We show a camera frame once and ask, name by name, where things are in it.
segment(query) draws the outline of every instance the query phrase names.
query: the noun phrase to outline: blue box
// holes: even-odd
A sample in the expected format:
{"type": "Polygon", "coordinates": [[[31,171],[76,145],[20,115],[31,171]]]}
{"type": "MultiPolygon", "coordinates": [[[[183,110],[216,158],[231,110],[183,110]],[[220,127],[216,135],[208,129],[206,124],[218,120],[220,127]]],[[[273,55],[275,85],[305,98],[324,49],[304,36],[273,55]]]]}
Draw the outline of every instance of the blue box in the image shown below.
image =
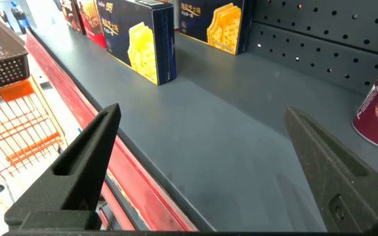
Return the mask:
{"type": "Polygon", "coordinates": [[[108,53],[149,81],[176,78],[173,5],[153,0],[97,0],[108,53]]]}
{"type": "Polygon", "coordinates": [[[180,33],[231,54],[246,50],[253,0],[181,0],[180,33]]]}

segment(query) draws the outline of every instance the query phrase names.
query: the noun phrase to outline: waffle image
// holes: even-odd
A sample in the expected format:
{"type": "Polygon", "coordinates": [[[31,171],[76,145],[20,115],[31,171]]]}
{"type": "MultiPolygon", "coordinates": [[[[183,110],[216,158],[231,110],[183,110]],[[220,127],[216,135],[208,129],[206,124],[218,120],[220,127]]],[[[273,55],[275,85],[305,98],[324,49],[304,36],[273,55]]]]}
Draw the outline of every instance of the waffle image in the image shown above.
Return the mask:
{"type": "Polygon", "coordinates": [[[79,8],[84,16],[84,19],[89,23],[93,33],[101,33],[100,19],[97,13],[97,6],[95,0],[80,1],[79,8]]]}
{"type": "Polygon", "coordinates": [[[236,53],[242,10],[233,3],[214,10],[207,28],[208,44],[232,54],[236,53]]]}
{"type": "Polygon", "coordinates": [[[128,57],[136,72],[158,85],[154,36],[144,22],[129,29],[128,57]]]}

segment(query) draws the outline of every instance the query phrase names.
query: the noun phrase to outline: orange shopping cart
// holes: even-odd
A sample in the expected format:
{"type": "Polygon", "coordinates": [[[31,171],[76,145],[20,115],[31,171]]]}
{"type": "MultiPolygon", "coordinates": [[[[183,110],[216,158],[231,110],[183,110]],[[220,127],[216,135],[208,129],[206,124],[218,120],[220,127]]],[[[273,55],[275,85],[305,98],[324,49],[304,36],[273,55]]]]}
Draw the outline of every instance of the orange shopping cart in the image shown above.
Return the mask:
{"type": "Polygon", "coordinates": [[[64,144],[64,131],[33,78],[0,88],[0,182],[57,156],[64,144]]]}

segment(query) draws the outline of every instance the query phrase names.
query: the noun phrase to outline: shelf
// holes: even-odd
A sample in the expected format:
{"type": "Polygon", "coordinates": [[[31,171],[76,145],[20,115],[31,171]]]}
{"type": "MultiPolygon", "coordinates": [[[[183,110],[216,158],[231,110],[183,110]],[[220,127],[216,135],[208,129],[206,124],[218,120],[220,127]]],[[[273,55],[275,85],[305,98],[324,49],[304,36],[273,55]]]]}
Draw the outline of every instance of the shelf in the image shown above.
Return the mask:
{"type": "Polygon", "coordinates": [[[178,33],[178,77],[157,87],[64,26],[33,33],[97,109],[119,103],[119,137],[200,230],[325,231],[285,131],[287,106],[378,171],[378,147],[351,126],[361,94],[178,33]]]}

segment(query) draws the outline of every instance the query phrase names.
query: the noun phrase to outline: pegboard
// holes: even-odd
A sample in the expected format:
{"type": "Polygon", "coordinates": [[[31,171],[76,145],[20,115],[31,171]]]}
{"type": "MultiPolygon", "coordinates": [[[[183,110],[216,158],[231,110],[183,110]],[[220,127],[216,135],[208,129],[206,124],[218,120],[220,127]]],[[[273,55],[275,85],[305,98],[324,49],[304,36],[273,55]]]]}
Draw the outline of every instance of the pegboard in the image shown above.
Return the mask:
{"type": "Polygon", "coordinates": [[[378,1],[259,0],[254,21],[378,53],[378,1]]]}
{"type": "Polygon", "coordinates": [[[367,94],[378,77],[378,2],[258,0],[249,51],[367,94]]]}
{"type": "Polygon", "coordinates": [[[249,51],[361,94],[378,77],[376,54],[263,24],[252,25],[249,51]]]}

